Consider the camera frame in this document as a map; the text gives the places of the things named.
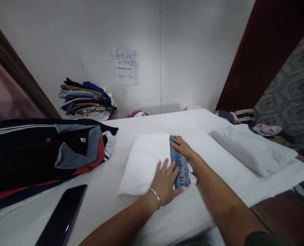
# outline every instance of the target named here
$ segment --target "left hand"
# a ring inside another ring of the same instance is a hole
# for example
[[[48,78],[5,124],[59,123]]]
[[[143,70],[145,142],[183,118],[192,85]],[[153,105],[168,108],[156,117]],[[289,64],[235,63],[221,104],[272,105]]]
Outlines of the left hand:
[[[155,190],[158,196],[161,199],[162,207],[168,205],[176,196],[183,192],[182,189],[172,189],[173,184],[175,183],[176,177],[179,172],[179,167],[175,166],[175,161],[171,163],[167,170],[168,158],[164,161],[162,170],[160,170],[161,162],[159,161],[156,167],[156,174],[152,182],[151,188]]]

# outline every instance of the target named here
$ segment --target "paper sign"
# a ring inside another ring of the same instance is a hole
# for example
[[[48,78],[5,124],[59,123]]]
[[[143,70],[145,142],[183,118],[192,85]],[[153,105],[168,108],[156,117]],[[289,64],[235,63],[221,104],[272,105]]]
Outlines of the paper sign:
[[[139,68],[138,55],[135,50],[116,49],[113,54],[115,65],[122,68]]]
[[[122,85],[139,85],[138,69],[118,68],[118,80]]]

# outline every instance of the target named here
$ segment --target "white stripe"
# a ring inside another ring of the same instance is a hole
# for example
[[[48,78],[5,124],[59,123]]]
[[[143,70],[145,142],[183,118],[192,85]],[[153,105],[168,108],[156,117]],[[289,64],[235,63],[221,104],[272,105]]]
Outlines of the white stripe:
[[[23,127],[27,127],[27,126],[50,126],[50,125],[51,124],[49,124],[49,125],[47,125],[47,124],[34,124],[34,125],[11,126],[11,127],[0,128],[0,131],[1,130],[7,130],[7,129],[14,129],[14,128],[23,128]]]
[[[53,126],[53,125],[46,125],[46,126],[22,127],[22,128],[15,128],[15,129],[3,130],[3,131],[0,131],[0,133],[13,132],[13,131],[22,130],[22,129],[26,129],[26,128],[33,128],[33,127],[55,127],[55,126]]]
[[[0,132],[0,135],[6,134],[6,133],[10,133],[10,132],[20,131],[20,130],[28,129],[28,128],[36,128],[36,127],[55,127],[55,126],[53,126],[53,125],[48,125],[48,126],[30,126],[30,127],[25,127],[25,128],[12,129],[12,130],[9,130],[9,131],[2,131],[2,132]]]
[[[104,152],[105,152],[105,156],[110,159],[111,155],[104,149]]]
[[[245,116],[242,118],[238,118],[240,121],[247,121],[247,120],[251,120],[251,121],[255,121],[254,117],[249,117],[249,116]]]
[[[235,111],[236,115],[244,114],[244,113],[253,113],[253,109],[242,109],[242,110]]]

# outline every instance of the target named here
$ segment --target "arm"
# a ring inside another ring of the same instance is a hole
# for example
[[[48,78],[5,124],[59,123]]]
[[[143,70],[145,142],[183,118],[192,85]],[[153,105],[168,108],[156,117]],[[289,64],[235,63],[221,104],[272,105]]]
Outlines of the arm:
[[[175,136],[173,140],[178,145],[172,146],[191,160],[204,200],[225,242],[242,246],[252,232],[268,233],[245,203],[200,155],[181,137]]]
[[[151,186],[158,194],[163,207],[183,191],[182,189],[172,190],[179,168],[173,170],[175,162],[171,163],[168,170],[167,165],[168,159],[164,161],[160,170],[161,162],[158,163]],[[157,197],[152,191],[148,191],[138,201],[95,229],[82,241],[80,246],[129,245],[138,231],[158,209]]]

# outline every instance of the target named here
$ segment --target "hand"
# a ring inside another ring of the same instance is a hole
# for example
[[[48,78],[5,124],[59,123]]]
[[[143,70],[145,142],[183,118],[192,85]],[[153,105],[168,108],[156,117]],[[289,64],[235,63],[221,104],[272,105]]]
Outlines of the hand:
[[[158,163],[156,167],[156,174],[154,180],[152,182],[151,188],[155,190],[158,194],[159,198],[161,199],[162,207],[168,205],[179,193],[182,193],[182,189],[172,189],[173,184],[175,183],[176,177],[179,172],[179,167],[175,166],[175,161],[171,163],[167,170],[168,166],[168,158],[164,161],[162,170],[160,171],[161,162]]]
[[[195,151],[192,150],[192,148],[182,139],[182,137],[174,136],[172,140],[174,140],[178,145],[172,143],[171,146],[178,150],[183,156],[191,158],[195,153]]]

